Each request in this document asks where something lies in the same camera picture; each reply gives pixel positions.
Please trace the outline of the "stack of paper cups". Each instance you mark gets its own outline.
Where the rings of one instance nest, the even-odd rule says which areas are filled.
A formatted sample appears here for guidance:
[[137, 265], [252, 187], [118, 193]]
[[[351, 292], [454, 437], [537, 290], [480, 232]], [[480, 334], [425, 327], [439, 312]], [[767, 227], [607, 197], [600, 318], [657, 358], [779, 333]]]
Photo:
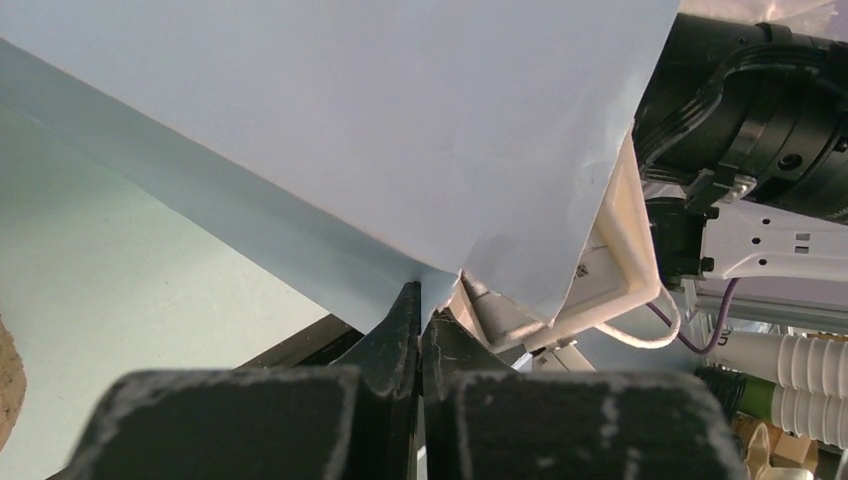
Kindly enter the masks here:
[[799, 335], [725, 331], [707, 358], [746, 376], [747, 415], [847, 448], [847, 343]]

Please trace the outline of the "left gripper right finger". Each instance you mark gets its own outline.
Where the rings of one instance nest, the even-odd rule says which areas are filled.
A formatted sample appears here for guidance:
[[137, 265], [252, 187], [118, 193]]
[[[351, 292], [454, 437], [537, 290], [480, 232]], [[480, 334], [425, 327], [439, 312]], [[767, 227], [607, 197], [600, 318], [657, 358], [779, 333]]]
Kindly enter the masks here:
[[744, 479], [716, 399], [679, 372], [521, 373], [456, 320], [421, 337], [432, 479]]

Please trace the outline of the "light blue paper bag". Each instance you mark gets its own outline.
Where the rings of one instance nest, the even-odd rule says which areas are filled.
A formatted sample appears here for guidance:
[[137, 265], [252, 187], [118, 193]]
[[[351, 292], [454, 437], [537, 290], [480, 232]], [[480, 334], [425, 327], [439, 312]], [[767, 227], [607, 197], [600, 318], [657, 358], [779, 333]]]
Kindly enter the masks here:
[[563, 307], [675, 1], [5, 1], [1, 99], [361, 330]]

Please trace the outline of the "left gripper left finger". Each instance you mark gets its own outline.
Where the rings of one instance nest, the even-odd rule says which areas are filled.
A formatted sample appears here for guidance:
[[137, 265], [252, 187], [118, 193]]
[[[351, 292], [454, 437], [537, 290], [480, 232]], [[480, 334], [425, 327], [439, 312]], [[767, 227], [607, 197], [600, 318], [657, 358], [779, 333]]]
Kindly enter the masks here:
[[94, 409], [70, 479], [407, 479], [421, 287], [326, 366], [145, 370]]

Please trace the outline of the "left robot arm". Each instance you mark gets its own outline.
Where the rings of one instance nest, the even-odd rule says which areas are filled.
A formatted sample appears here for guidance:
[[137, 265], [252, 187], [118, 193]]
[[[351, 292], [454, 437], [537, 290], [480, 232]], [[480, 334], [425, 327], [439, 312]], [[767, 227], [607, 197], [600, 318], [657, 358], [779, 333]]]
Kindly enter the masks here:
[[[636, 115], [651, 180], [704, 212], [736, 174], [755, 202], [847, 220], [847, 47], [761, 23], [680, 15]], [[421, 288], [336, 362], [142, 371], [95, 410], [72, 479], [405, 479], [425, 421], [432, 479], [743, 479], [689, 374], [519, 373]]]

